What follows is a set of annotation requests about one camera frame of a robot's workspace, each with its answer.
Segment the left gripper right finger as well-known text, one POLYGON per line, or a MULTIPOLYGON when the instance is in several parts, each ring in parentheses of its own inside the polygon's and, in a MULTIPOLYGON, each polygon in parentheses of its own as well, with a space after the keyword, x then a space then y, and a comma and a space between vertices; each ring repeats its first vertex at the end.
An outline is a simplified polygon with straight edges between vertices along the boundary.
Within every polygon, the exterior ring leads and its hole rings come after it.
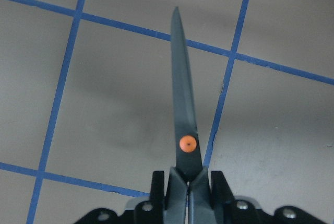
POLYGON ((232 223, 231 204, 235 200, 222 171, 211 171, 211 205, 216 223, 232 223))

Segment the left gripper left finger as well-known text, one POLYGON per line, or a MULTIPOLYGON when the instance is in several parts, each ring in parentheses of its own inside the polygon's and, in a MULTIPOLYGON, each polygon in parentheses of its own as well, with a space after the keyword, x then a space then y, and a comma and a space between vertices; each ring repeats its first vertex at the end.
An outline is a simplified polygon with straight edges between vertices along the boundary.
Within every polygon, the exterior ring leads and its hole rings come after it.
POLYGON ((154 171, 152 174, 150 202, 152 204, 150 223, 163 223, 164 171, 154 171))

